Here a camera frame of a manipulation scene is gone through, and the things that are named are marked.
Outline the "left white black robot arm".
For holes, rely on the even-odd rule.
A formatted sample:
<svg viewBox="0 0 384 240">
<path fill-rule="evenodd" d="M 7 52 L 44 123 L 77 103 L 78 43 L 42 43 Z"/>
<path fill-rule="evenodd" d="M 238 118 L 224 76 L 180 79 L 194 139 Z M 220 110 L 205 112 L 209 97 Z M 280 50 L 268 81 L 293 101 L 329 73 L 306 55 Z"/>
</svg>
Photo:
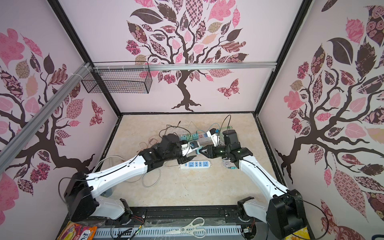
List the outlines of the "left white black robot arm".
<svg viewBox="0 0 384 240">
<path fill-rule="evenodd" d="M 72 222 L 89 217 L 117 220 L 129 212 L 127 201 L 102 197 L 102 193 L 133 177 L 160 168 L 166 161 L 177 160 L 183 165 L 191 161 L 198 149 L 197 141 L 182 141 L 174 134 L 162 137 L 161 142 L 140 151 L 135 157 L 108 169 L 86 174 L 75 173 L 64 192 L 64 201 Z"/>
</svg>

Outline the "long multicolour power strip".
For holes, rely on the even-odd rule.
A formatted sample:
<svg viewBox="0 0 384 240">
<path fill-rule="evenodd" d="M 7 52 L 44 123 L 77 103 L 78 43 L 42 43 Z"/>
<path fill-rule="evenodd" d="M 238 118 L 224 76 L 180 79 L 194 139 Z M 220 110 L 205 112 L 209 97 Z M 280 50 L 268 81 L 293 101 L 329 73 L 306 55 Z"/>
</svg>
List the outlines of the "long multicolour power strip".
<svg viewBox="0 0 384 240">
<path fill-rule="evenodd" d="M 180 140 L 181 141 L 188 141 L 188 142 L 197 141 L 201 145 L 208 144 L 212 141 L 211 138 L 208 137 L 208 135 L 206 133 L 195 133 L 195 134 L 191 134 L 191 135 L 189 135 L 189 134 L 181 135 Z"/>
</svg>

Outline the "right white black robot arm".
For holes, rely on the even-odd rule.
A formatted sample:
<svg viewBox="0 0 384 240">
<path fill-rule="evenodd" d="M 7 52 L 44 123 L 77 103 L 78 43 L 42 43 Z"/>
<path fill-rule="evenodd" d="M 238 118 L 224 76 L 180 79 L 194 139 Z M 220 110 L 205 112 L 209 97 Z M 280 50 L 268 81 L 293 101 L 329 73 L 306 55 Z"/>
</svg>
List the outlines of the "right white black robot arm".
<svg viewBox="0 0 384 240">
<path fill-rule="evenodd" d="M 209 130 L 207 136 L 213 143 L 199 152 L 209 159 L 229 160 L 259 188 L 267 202 L 258 203 L 254 199 L 245 201 L 243 208 L 247 216 L 266 223 L 272 234 L 280 240 L 307 227 L 301 194 L 297 190 L 289 190 L 269 174 L 253 153 L 241 146 L 235 130 L 226 130 L 223 135 L 224 140 L 221 141 L 217 129 Z"/>
</svg>

